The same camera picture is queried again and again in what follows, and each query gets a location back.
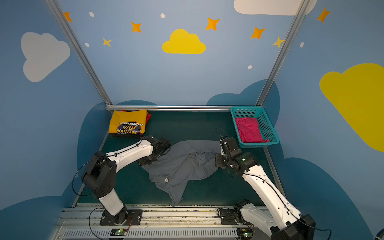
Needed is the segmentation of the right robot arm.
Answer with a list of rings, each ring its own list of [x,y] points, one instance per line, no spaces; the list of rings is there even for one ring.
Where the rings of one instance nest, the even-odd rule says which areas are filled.
[[[310,215],[302,215],[284,197],[266,175],[263,167],[256,164],[251,153],[241,150],[216,154],[216,166],[229,168],[240,174],[253,188],[267,207],[269,214],[255,207],[248,200],[234,205],[238,223],[249,223],[260,229],[272,240],[312,240],[316,222]]]

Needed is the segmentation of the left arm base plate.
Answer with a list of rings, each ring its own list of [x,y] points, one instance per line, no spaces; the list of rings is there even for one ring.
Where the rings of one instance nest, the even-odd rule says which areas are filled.
[[[101,226],[139,226],[141,223],[143,210],[126,210],[122,209],[115,216],[111,215],[107,210],[103,211],[100,221]]]

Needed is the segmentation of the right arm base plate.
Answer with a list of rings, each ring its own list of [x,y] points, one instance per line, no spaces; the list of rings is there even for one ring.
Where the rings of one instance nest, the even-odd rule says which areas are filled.
[[[217,215],[221,220],[222,225],[237,225],[239,221],[235,216],[235,210],[229,208],[219,208]]]

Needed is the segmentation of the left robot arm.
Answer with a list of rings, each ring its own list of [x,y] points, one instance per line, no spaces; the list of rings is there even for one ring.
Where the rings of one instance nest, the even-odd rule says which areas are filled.
[[[107,217],[112,217],[117,225],[121,225],[128,213],[115,190],[117,173],[134,162],[140,166],[150,165],[170,147],[170,141],[166,138],[147,136],[114,152],[97,152],[86,164],[81,180],[96,195]]]

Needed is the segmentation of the grey t-shirt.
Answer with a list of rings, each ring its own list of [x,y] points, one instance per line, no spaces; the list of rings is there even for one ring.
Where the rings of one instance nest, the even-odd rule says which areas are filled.
[[[181,141],[142,168],[149,173],[150,181],[169,195],[175,207],[182,201],[189,181],[204,180],[217,171],[216,154],[221,154],[218,141]]]

